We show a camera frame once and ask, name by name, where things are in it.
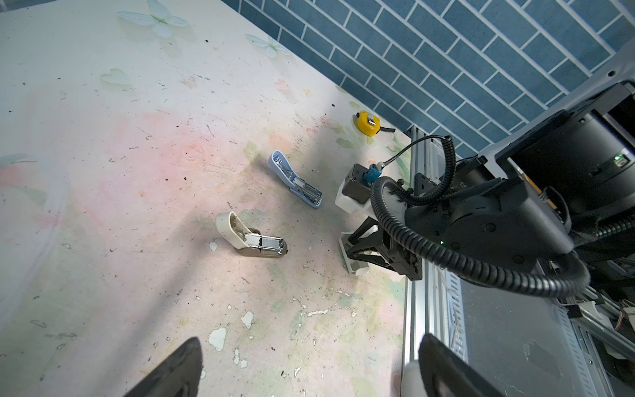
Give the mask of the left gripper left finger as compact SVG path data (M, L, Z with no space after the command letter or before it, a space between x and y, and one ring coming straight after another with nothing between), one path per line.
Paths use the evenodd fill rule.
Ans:
M125 397L197 396L202 373L201 343L197 337L191 337L129 390Z

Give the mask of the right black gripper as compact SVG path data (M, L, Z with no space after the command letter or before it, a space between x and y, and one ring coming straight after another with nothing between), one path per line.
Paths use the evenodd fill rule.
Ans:
M368 271L370 265L406 276L411 281L423 279L420 259L397 243L374 219L367 218L347 238L346 269Z

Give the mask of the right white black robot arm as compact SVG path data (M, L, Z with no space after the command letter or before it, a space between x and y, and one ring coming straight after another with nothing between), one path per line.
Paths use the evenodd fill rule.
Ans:
M423 278L422 262L478 286L542 297L585 289L589 261L627 256L634 239L634 70L614 68L492 155L456 158L440 140L438 182L413 188L354 165L337 195L365 210L340 248L350 273L374 264Z

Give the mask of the light blue stapler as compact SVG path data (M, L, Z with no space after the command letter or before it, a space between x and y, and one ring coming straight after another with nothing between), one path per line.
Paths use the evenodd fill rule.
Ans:
M274 151L268 164L289 190L304 203L312 208L319 208L322 205L323 193L300 178L282 152Z

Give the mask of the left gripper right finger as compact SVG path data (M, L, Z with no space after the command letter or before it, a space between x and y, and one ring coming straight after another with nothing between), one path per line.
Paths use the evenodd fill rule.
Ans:
M431 333L422 338L418 363L427 396L504 396Z

